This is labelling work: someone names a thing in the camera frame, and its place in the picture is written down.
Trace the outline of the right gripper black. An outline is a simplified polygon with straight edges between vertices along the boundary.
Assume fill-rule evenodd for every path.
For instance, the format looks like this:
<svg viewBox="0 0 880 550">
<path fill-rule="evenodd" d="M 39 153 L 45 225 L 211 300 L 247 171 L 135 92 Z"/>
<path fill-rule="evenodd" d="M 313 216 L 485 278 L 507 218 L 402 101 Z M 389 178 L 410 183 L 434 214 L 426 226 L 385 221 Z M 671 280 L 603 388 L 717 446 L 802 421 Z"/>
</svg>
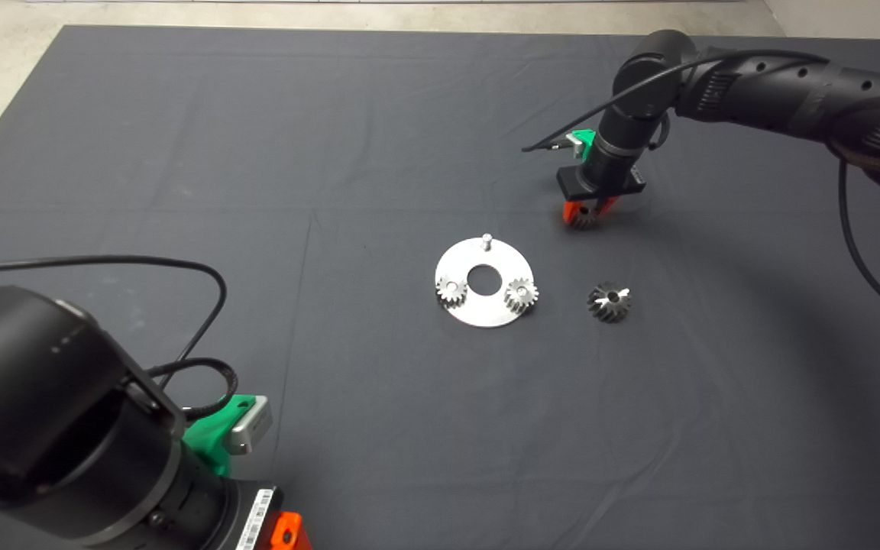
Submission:
<svg viewBox="0 0 880 550">
<path fill-rule="evenodd" d="M 562 206 L 562 222 L 576 226 L 582 218 L 583 201 L 597 201 L 597 222 L 601 222 L 620 197 L 641 193 L 646 181 L 636 167 L 596 179 L 584 173 L 583 167 L 562 167 L 558 170 L 558 185 L 566 201 Z"/>
</svg>

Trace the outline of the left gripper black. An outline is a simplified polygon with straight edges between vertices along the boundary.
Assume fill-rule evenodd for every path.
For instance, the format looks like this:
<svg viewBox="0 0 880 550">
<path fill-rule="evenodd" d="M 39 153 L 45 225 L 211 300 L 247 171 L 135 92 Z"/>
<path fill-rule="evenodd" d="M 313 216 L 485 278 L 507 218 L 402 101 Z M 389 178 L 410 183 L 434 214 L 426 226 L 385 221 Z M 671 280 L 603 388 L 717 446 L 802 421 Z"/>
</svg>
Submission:
<svg viewBox="0 0 880 550">
<path fill-rule="evenodd" d="M 216 549 L 303 547 L 303 516 L 280 511 L 280 488 L 264 481 L 227 481 L 226 507 Z"/>
</svg>

